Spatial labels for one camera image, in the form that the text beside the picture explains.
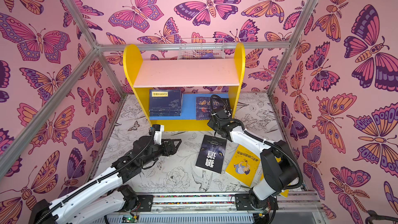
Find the dark illustrated cover book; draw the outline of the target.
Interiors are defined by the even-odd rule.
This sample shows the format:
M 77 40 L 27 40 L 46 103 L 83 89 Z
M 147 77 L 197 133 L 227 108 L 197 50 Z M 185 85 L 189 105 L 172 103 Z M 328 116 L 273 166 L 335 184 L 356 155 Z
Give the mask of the dark illustrated cover book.
M 231 108 L 228 98 L 223 98 L 223 103 L 220 99 L 213 98 L 213 109 Z M 210 97 L 197 97 L 196 98 L 196 120 L 210 120 L 211 119 L 211 104 Z

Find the black wolf cover book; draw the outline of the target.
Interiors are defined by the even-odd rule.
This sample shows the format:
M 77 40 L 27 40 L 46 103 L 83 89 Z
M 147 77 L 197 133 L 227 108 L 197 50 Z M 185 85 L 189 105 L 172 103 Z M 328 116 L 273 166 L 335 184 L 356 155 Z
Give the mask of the black wolf cover book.
M 195 166 L 221 174 L 226 154 L 227 140 L 205 135 Z

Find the blue book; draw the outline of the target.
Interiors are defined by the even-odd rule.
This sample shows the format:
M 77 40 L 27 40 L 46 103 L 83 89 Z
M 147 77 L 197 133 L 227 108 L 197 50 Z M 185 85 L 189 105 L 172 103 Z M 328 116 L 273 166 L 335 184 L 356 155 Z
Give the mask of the blue book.
M 157 108 L 181 108 L 182 93 L 180 90 L 150 90 L 149 107 Z
M 181 107 L 153 107 L 149 109 L 150 112 L 178 112 Z

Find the blue book Sunzi Bingfa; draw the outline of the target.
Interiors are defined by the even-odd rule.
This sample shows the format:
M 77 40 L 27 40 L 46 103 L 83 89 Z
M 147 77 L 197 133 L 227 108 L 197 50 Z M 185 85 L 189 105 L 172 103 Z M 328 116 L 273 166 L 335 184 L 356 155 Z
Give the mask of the blue book Sunzi Bingfa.
M 171 113 L 171 114 L 151 114 L 150 117 L 180 117 L 181 114 Z

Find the blue book Yijing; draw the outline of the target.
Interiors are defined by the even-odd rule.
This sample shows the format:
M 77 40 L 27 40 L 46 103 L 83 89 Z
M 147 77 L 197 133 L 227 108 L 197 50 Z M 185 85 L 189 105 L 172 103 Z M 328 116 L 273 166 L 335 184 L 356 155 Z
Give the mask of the blue book Yijing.
M 176 113 L 176 114 L 181 114 L 181 112 L 150 112 L 150 115 L 152 114 L 171 114 L 171 113 Z

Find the blue book Mengxi Bitan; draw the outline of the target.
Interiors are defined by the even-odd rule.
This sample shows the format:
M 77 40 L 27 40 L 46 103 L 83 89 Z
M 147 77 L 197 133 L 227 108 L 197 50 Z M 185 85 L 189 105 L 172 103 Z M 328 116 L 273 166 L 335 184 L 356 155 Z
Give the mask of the blue book Mengxi Bitan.
M 149 113 L 151 115 L 178 115 L 181 113 L 181 110 L 151 110 Z

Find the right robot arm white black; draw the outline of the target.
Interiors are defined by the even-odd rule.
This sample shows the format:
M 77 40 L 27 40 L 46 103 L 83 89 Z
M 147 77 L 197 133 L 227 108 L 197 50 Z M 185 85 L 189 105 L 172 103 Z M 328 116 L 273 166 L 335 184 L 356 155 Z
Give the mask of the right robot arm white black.
M 208 126 L 223 138 L 243 146 L 261 161 L 263 179 L 249 191 L 251 205 L 264 208 L 269 197 L 301 188 L 303 173 L 289 145 L 284 141 L 269 141 L 248 131 L 243 122 L 232 118 L 224 108 L 211 109 Z

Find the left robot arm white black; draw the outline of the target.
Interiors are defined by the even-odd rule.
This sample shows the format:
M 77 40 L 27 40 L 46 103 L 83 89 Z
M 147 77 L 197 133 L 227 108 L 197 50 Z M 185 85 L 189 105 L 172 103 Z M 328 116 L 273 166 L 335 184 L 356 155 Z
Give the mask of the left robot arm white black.
M 152 136 L 140 137 L 131 150 L 96 178 L 63 197 L 36 203 L 29 223 L 89 223 L 112 212 L 139 208 L 138 195 L 127 182 L 152 168 L 160 157 L 174 155 L 181 143 L 181 139 L 162 139 L 157 144 Z

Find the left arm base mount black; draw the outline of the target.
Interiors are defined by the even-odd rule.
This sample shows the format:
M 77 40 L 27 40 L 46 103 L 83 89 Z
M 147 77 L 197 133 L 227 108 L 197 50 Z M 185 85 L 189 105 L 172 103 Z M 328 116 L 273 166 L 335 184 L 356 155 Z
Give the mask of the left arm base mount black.
M 151 212 L 154 195 L 137 195 L 128 197 L 122 207 L 126 212 Z

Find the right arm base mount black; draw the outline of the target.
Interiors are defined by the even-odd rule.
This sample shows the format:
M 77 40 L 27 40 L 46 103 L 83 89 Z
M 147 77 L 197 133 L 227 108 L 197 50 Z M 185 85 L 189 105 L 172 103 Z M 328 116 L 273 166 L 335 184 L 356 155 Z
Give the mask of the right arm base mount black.
M 264 200 L 259 200 L 254 194 L 235 194 L 235 206 L 238 211 L 263 211 L 269 212 L 278 210 L 277 199 L 270 196 Z

